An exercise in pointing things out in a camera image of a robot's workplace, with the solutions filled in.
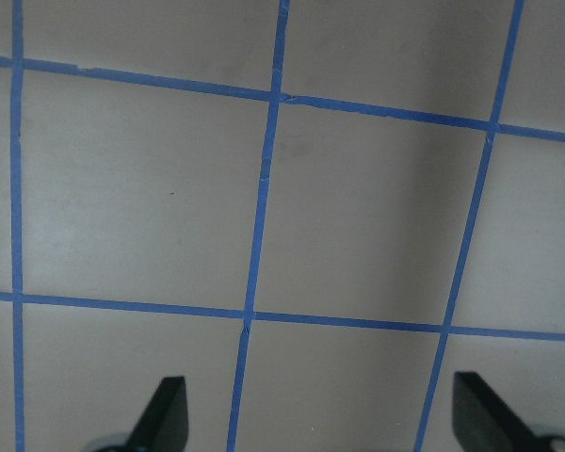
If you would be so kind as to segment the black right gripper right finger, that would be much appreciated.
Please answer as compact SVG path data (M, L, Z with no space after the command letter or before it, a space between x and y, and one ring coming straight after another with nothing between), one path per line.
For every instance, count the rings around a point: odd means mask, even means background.
M463 451L536 451L538 438L476 372L453 377L453 433Z

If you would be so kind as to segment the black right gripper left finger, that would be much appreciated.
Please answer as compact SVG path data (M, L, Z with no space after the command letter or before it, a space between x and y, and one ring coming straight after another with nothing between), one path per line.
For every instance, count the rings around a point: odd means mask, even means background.
M189 436L186 380L163 378L127 439L133 451L183 452Z

